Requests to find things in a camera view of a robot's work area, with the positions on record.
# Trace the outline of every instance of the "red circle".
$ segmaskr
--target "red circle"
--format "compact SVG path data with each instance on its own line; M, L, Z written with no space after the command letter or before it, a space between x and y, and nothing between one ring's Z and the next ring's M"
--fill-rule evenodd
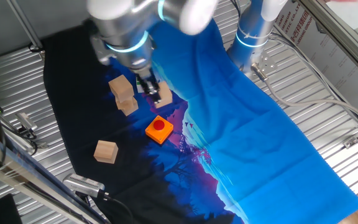
M157 131L161 131L162 129L164 129L165 123L161 120L158 120L154 122L153 126L154 129L156 129Z

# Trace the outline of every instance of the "orange block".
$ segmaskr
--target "orange block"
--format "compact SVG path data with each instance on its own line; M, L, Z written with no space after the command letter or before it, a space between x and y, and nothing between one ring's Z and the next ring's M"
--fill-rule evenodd
M173 124L166 119L157 116L153 122L146 128L146 135L154 141L162 144L173 131Z

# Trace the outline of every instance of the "metal table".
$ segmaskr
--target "metal table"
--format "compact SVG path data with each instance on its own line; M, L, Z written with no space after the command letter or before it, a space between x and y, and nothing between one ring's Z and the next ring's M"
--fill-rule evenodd
M242 9L245 9L247 2L241 0ZM228 48L235 37L238 20L230 0L219 2L214 19L221 31L224 46ZM306 101L334 98L316 74L286 46L268 43L266 53L278 66L276 72L268 74L269 79L284 99ZM40 55L28 49L0 57L0 105L5 109L4 117L13 126L19 124L14 113L23 111L40 127L36 135L48 143L48 149L39 150L34 158L62 180L74 170L45 91L43 69ZM253 81L270 94L257 77ZM346 139L358 133L358 121L353 115L341 106L330 104L282 108L342 180L358 194L358 144L350 149L343 145ZM14 194L23 223L72 223L61 214L0 182L0 197L8 193Z

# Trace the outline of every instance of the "wooden cube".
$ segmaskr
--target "wooden cube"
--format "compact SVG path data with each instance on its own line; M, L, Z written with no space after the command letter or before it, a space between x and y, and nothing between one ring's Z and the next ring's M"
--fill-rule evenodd
M134 107L134 97L132 96L122 103L116 98L116 104L119 110L130 110Z
M98 162L114 164L118 153L117 144L114 142L99 141L93 157Z
M132 97L132 102L134 104L134 107L128 110L122 110L122 112L124 112L125 116L130 115L131 113L135 112L137 109L139 109L139 106L137 105L137 101L135 100L135 98Z
M109 82L110 89L120 103L135 95L134 89L124 75L121 75Z
M166 82L160 82L158 84L160 86L160 97L161 97L161 102L157 103L155 105L156 108L161 108L165 105L168 105L170 103L172 103L172 92L168 87L168 84Z

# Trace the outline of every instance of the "blue led ring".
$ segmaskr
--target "blue led ring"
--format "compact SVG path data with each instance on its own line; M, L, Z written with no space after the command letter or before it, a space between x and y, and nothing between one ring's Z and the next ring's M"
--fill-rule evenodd
M139 43L137 43L135 46L130 47L130 48L128 48L128 49L123 49L123 50L115 49L115 48L111 47L109 44L107 44L107 46L108 46L111 50L113 50L113 51L115 51L115 52L119 52L119 53L129 53L129 52L133 52L133 51L139 49L141 46L143 46L144 43L146 43L146 40L147 40L148 37L149 37L149 33L148 33L147 31L145 31L144 34L143 34L143 37L142 37L142 39L139 41Z
M165 2L165 0L159 0L159 1L158 1L158 15L160 16L160 18L161 18L163 21L165 21L164 15L163 15L164 2Z
M244 43L243 41L240 40L239 36L236 34L236 37L237 37L237 40L244 46L247 46L247 47L261 47L263 45L265 45L267 43L267 40L266 42L264 42L263 44L259 44L259 45L249 45L249 44L246 44Z

